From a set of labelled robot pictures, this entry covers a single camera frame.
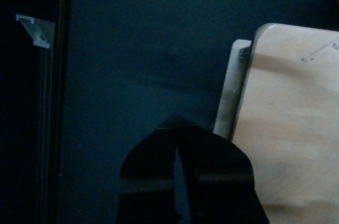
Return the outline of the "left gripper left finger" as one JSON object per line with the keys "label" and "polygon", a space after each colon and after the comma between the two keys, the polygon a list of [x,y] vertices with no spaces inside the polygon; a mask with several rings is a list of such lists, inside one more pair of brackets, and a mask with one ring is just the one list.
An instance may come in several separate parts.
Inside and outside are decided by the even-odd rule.
{"label": "left gripper left finger", "polygon": [[136,144],[118,171],[114,224],[179,224],[175,206],[176,116]]}

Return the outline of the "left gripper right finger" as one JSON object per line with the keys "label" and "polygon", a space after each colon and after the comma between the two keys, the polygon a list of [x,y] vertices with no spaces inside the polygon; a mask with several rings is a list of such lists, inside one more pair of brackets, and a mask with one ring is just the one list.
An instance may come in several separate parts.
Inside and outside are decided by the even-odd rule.
{"label": "left gripper right finger", "polygon": [[175,125],[192,224],[268,224],[240,148],[180,117]]}

